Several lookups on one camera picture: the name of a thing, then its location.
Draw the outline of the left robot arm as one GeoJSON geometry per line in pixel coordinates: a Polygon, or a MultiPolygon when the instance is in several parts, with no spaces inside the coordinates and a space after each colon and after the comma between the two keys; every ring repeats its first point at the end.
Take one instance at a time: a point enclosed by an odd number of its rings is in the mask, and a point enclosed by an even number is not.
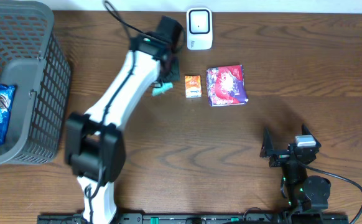
{"type": "Polygon", "coordinates": [[[123,131],[144,92],[167,79],[183,26],[163,16],[154,32],[130,39],[121,70],[104,95],[66,123],[65,162],[81,186],[83,223],[112,223],[117,213],[114,182],[126,161],[123,131]]]}

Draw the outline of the small orange tissue pack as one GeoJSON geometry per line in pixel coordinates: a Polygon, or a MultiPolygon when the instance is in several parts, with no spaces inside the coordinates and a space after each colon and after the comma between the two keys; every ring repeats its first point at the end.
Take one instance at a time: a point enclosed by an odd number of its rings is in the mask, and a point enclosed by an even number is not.
{"type": "Polygon", "coordinates": [[[185,76],[185,96],[187,98],[199,98],[202,96],[201,77],[199,75],[185,76]]]}

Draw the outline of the red purple snack packet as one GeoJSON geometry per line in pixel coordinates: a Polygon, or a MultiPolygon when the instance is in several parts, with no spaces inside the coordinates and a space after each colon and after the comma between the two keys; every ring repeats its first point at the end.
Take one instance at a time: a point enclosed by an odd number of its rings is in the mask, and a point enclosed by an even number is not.
{"type": "Polygon", "coordinates": [[[212,107],[245,105],[249,100],[244,88],[242,65],[209,68],[206,82],[208,102],[212,107]]]}

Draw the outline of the teal wet wipes pack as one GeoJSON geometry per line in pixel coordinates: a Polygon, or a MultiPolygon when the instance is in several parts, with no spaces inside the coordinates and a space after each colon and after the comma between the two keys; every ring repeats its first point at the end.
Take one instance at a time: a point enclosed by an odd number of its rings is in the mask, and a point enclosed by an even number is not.
{"type": "Polygon", "coordinates": [[[158,96],[161,94],[164,94],[168,90],[172,89],[173,83],[167,82],[167,83],[155,83],[152,86],[152,96],[158,96]]]}

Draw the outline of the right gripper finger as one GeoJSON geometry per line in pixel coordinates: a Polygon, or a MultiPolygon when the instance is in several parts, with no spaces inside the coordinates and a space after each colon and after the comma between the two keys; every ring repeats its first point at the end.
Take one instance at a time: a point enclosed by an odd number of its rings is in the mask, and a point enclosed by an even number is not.
{"type": "Polygon", "coordinates": [[[263,142],[260,152],[260,157],[271,157],[274,153],[274,146],[272,143],[271,135],[267,128],[264,129],[263,142]]]}
{"type": "Polygon", "coordinates": [[[307,127],[305,124],[302,125],[301,129],[302,129],[302,134],[303,134],[303,135],[312,135],[312,136],[315,138],[315,140],[316,140],[316,142],[317,142],[317,144],[316,144],[315,147],[321,148],[322,145],[321,145],[320,142],[317,140],[317,138],[309,131],[308,127],[307,127]]]}

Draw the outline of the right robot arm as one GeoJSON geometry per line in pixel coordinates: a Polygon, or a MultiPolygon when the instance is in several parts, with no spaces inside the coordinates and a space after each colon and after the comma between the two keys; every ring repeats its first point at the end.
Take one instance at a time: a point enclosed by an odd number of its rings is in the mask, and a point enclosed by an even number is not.
{"type": "Polygon", "coordinates": [[[276,149],[269,130],[264,129],[261,158],[269,167],[282,169],[281,194],[289,208],[275,215],[277,223],[322,223],[322,211],[328,208],[331,183],[328,179],[307,174],[307,165],[316,159],[321,144],[305,125],[287,149],[276,149]]]}

